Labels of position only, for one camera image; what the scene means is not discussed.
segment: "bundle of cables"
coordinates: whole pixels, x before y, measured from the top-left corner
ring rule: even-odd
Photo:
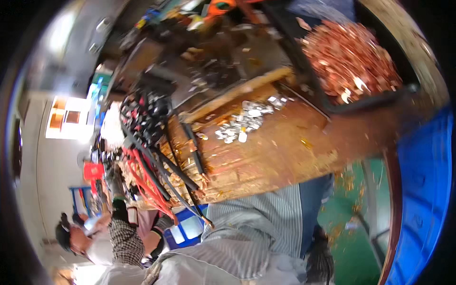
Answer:
[[[203,215],[192,195],[191,191],[199,191],[199,186],[180,169],[173,151],[176,163],[160,151],[158,141],[165,133],[167,134],[168,119],[172,114],[170,95],[175,91],[174,84],[169,80],[144,73],[132,90],[133,92],[120,106],[120,123],[125,136],[132,143],[131,148],[124,147],[124,153],[128,157],[128,168],[136,180],[141,195],[158,210],[172,217],[177,224],[177,218],[172,214],[171,205],[168,203],[171,196],[158,179],[158,176],[161,176],[183,206],[213,227],[212,222]],[[171,173],[165,169],[163,163],[169,166],[173,175],[179,176],[185,183],[195,209],[170,183]],[[142,169],[152,188],[147,185],[146,180],[136,174],[137,166]]]

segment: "wooden workbench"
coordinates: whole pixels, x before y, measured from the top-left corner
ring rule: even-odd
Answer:
[[[412,97],[401,98],[383,106],[351,115],[332,115],[331,123],[318,112],[296,98],[274,114],[264,117],[259,130],[248,135],[247,142],[237,140],[225,144],[214,132],[220,118],[235,114],[242,100],[265,101],[277,90],[266,84],[233,101],[231,110],[209,123],[193,124],[208,140],[199,140],[202,159],[210,178],[201,203],[219,202],[266,191],[273,191],[341,170],[347,163],[373,156],[394,146],[404,133],[428,120],[448,102],[446,85],[435,66],[432,53],[423,48],[424,37],[410,16],[393,0],[362,0],[391,31],[400,43],[415,72],[421,90]],[[178,158],[192,178],[199,180],[190,157],[187,139],[176,123],[170,120],[173,146]],[[301,139],[311,146],[306,147]],[[167,144],[162,150],[171,157]],[[181,187],[180,192],[190,201]]]

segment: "white wall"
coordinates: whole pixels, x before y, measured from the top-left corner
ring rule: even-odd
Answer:
[[[41,260],[41,263],[48,272],[52,272],[52,269],[54,268],[72,268],[75,264],[78,264],[79,266],[93,264],[80,255],[74,255],[73,252],[65,251],[58,244],[48,244],[44,246],[44,251],[44,259]]]
[[[16,190],[17,203],[21,218],[29,235],[29,239],[40,260],[44,255],[41,246],[46,236],[38,200],[36,183],[36,151],[41,127],[41,118],[45,102],[32,100],[22,129],[22,170],[21,180]]]
[[[55,238],[55,226],[61,212],[70,217],[73,200],[69,186],[83,184],[83,172],[77,155],[88,150],[89,143],[77,140],[46,139],[46,123],[51,102],[32,99],[22,125],[23,154],[20,184],[16,197],[29,239],[41,261],[46,252],[43,238]]]
[[[47,238],[55,238],[54,228],[60,220],[60,213],[73,213],[73,199],[69,186],[85,185],[83,170],[77,164],[77,155],[89,149],[89,142],[78,140],[46,139],[47,117],[51,102],[47,102],[41,121],[37,153],[37,184],[41,213]]]

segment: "gray striped shirt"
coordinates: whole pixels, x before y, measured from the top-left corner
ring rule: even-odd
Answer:
[[[179,254],[216,266],[240,280],[263,276],[275,254],[300,256],[302,212],[297,184],[210,204],[207,217],[215,229],[206,227],[196,246],[162,254],[148,268],[143,285],[157,280],[163,261]]]

